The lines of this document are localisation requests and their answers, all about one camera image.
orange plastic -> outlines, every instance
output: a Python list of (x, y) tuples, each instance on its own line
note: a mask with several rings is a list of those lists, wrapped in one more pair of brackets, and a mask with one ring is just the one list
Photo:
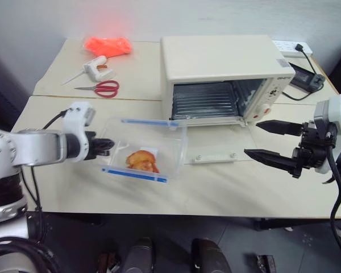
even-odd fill
[(126, 38), (97, 38), (91, 37), (85, 43), (85, 48), (96, 56), (105, 55), (107, 58), (129, 54), (131, 44)]

table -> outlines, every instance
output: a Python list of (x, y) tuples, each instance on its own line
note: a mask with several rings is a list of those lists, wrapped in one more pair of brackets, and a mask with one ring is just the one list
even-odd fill
[[(120, 83), (116, 99), (161, 100), (160, 43), (132, 42), (132, 45), (134, 50), (131, 54), (112, 57), (107, 62), (108, 66), (117, 72), (114, 79)], [(66, 78), (76, 74), (84, 63), (93, 58), (91, 53), (84, 50), (82, 41), (68, 39), (43, 78), (36, 84), (33, 95), (98, 98), (93, 92), (74, 89), (75, 87), (94, 85), (87, 75), (82, 75), (61, 85)], [(304, 58), (287, 58), (287, 60), (311, 70), (309, 63)], [(318, 73), (324, 74), (313, 58), (311, 58), (311, 62)], [(284, 91), (296, 98), (306, 94), (292, 86), (287, 86)], [(335, 94), (336, 90), (333, 85), (326, 83), (322, 90), (310, 95), (305, 100), (293, 101), (281, 95), (276, 103), (315, 105), (317, 101), (327, 100)]]
[[(78, 100), (85, 99), (33, 96), (13, 131), (41, 128)], [(159, 101), (86, 100), (97, 111), (89, 130), (97, 132), (108, 117), (161, 117)], [(313, 112), (314, 105), (276, 104), (267, 119), (303, 122)], [(51, 129), (60, 127), (57, 121)], [(299, 142), (295, 136), (273, 135), (257, 127), (250, 130), (258, 148), (286, 156)], [(301, 178), (294, 179), (287, 172), (253, 160), (184, 165), (178, 176), (166, 184), (109, 175), (90, 161), (36, 167), (36, 174), (46, 212), (328, 218), (337, 195), (334, 183), (321, 184), (330, 174), (303, 170)], [(34, 207), (30, 201), (29, 208)]]

black cable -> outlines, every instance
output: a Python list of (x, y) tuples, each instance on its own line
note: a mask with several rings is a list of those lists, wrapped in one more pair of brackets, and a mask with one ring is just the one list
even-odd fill
[(23, 246), (12, 245), (10, 243), (2, 243), (0, 244), (0, 253), (2, 252), (22, 253), (30, 259), (38, 273), (48, 273), (44, 261), (41, 259), (40, 255), (36, 251), (33, 251)]
[[(315, 74), (317, 74), (317, 72), (316, 72), (316, 70), (314, 70), (314, 67), (313, 67), (311, 61), (309, 60), (307, 54), (303, 51), (303, 46), (300, 45), (300, 44), (297, 44), (297, 45), (296, 45), (296, 50), (299, 51), (299, 52), (302, 52), (303, 55), (305, 55), (305, 57), (306, 57), (306, 59), (307, 59), (309, 65), (312, 67), (313, 72), (314, 72)], [(324, 87), (324, 84), (322, 84), (321, 87), (318, 88), (315, 92), (320, 91), (323, 87)], [(301, 100), (304, 100), (306, 97), (308, 97), (309, 95), (311, 95), (311, 94), (313, 94), (313, 93), (309, 93), (309, 94), (305, 95), (305, 96), (302, 97), (302, 98), (293, 98), (292, 96), (288, 95), (287, 93), (282, 92), (282, 94), (283, 94), (284, 96), (290, 98), (290, 99), (293, 100), (293, 101), (301, 101)]]
[(59, 266), (59, 263), (56, 257), (53, 255), (53, 252), (47, 246), (44, 246), (40, 243), (31, 241), (30, 239), (25, 239), (25, 238), (11, 237), (11, 236), (0, 238), (0, 243), (7, 242), (7, 241), (10, 241), (10, 244), (12, 245), (29, 247), (37, 251), (38, 254), (43, 257), (51, 273), (62, 272), (62, 269)]
[(50, 125), (52, 125), (54, 123), (54, 121), (56, 121), (57, 119), (64, 117), (64, 115), (66, 114), (67, 110), (61, 111), (58, 115), (56, 115), (54, 118), (52, 118), (44, 127), (43, 130), (47, 129), (48, 127), (50, 127)]
[(40, 195), (39, 195), (39, 188), (38, 188), (38, 183), (36, 181), (35, 177), (35, 172), (34, 172), (34, 167), (30, 167), (30, 171), (32, 174), (32, 180), (35, 188), (35, 195), (36, 195), (36, 210), (38, 211), (38, 218), (39, 218), (39, 232), (37, 236), (37, 240), (39, 243), (42, 243), (44, 241), (44, 234), (43, 232), (44, 229), (44, 221), (43, 221), (43, 211), (41, 209), (41, 202), (40, 202)]
[(336, 212), (339, 209), (340, 204), (341, 204), (341, 176), (340, 176), (340, 173), (337, 169), (337, 165), (335, 163), (335, 159), (334, 159), (334, 156), (332, 153), (332, 147), (328, 146), (326, 148), (326, 152), (327, 152), (328, 164), (330, 165), (330, 168), (332, 170), (332, 174), (333, 174), (333, 176), (336, 180), (337, 186), (338, 186), (338, 196), (337, 196), (337, 199), (336, 199), (335, 204), (334, 204), (332, 211), (331, 211), (330, 225), (332, 228), (332, 233), (333, 233), (335, 240), (336, 240), (336, 242), (340, 248), (340, 251), (341, 251), (341, 241), (340, 241), (340, 238), (337, 234), (336, 225), (335, 225)]
[(332, 176), (330, 179), (328, 179), (326, 182), (323, 182), (323, 184), (329, 184), (335, 181), (335, 178)]
[(282, 92), (282, 94), (288, 98), (290, 98), (291, 100), (293, 101), (301, 101), (301, 100), (304, 100), (306, 97), (308, 97), (309, 95), (311, 95), (312, 93), (308, 93), (307, 95), (305, 95), (304, 97), (302, 98), (293, 98), (292, 96), (288, 95), (287, 93), (284, 93)]
[[(47, 129), (56, 121), (57, 119), (64, 117), (64, 115), (67, 113), (67, 110), (59, 112), (57, 115), (55, 115), (44, 127), (43, 130)], [(30, 167), (31, 175), (32, 175), (32, 181), (35, 188), (35, 194), (36, 194), (36, 210), (38, 211), (38, 218), (39, 218), (39, 232), (38, 232), (38, 242), (43, 243), (45, 240), (45, 223), (44, 223), (44, 217), (43, 217), (43, 210), (41, 208), (41, 202), (40, 202), (40, 193), (38, 188), (38, 183), (35, 177), (34, 167)]]
[(23, 183), (24, 183), (25, 188), (27, 189), (27, 191), (28, 191), (30, 197), (32, 198), (33, 202), (36, 204), (36, 202), (37, 202), (37, 201), (36, 201), (36, 198), (34, 197), (32, 191), (29, 189), (29, 186), (28, 186), (28, 184), (27, 184), (27, 180), (25, 179), (25, 175), (24, 175), (24, 172), (23, 172), (23, 167), (21, 167), (21, 173), (20, 173), (20, 174), (21, 174), (21, 176), (22, 176), (22, 179), (23, 179)]
[(312, 65), (312, 63), (311, 63), (311, 61), (309, 60), (309, 58), (308, 58), (308, 56), (307, 56), (307, 54), (303, 51), (303, 49), (302, 50), (299, 50), (300, 52), (302, 52), (303, 53), (303, 55), (305, 55), (305, 57), (306, 57), (306, 59), (307, 59), (307, 61), (308, 61), (308, 63), (309, 63), (309, 65), (312, 67), (312, 70), (313, 70), (313, 72), (315, 73), (315, 74), (317, 74), (317, 72), (316, 72), (316, 70), (314, 70), (314, 67), (313, 67), (313, 65)]

floor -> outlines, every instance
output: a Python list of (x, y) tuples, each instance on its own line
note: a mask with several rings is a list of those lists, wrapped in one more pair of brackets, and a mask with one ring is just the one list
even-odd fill
[(66, 214), (46, 214), (51, 229), (45, 244), (58, 256), (64, 272), (95, 272), (97, 257), (117, 250), (122, 259), (142, 236), (156, 246), (156, 272), (188, 273), (193, 238), (216, 242), (234, 273), (260, 272), (250, 257), (273, 255), (277, 272), (341, 272), (341, 253), (328, 224), (256, 231), (253, 220), (202, 216), (109, 214), (90, 224)]

wall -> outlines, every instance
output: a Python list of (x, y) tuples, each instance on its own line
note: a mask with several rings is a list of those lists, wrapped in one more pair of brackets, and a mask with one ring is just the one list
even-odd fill
[(305, 41), (329, 73), (341, 56), (341, 0), (0, 0), (0, 60), (28, 94), (66, 37), (195, 34)]

